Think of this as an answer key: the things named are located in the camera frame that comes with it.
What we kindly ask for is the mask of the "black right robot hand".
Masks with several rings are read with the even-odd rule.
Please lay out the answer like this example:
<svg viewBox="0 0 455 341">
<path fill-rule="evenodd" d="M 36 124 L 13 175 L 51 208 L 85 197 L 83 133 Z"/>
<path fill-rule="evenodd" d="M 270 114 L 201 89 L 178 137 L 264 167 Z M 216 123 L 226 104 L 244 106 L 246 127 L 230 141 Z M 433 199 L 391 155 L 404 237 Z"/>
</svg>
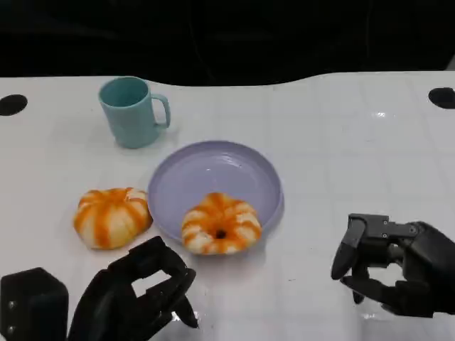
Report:
<svg viewBox="0 0 455 341">
<path fill-rule="evenodd" d="M 387 286 L 370 268 L 397 264 L 403 280 Z M 353 213 L 336 251 L 331 278 L 394 315 L 430 318 L 454 314 L 454 242 L 423 221 L 397 223 L 386 215 Z"/>
</svg>

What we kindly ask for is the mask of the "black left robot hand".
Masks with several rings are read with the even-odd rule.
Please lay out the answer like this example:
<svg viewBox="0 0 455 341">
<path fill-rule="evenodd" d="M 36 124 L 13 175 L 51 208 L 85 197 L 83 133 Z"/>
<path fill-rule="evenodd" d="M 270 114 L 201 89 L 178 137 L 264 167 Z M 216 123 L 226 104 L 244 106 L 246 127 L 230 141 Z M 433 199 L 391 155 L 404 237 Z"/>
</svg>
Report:
<svg viewBox="0 0 455 341">
<path fill-rule="evenodd" d="M 175 315 L 197 328 L 186 297 L 195 277 L 161 237 L 153 237 L 95 275 L 75 309 L 68 339 L 150 340 Z"/>
</svg>

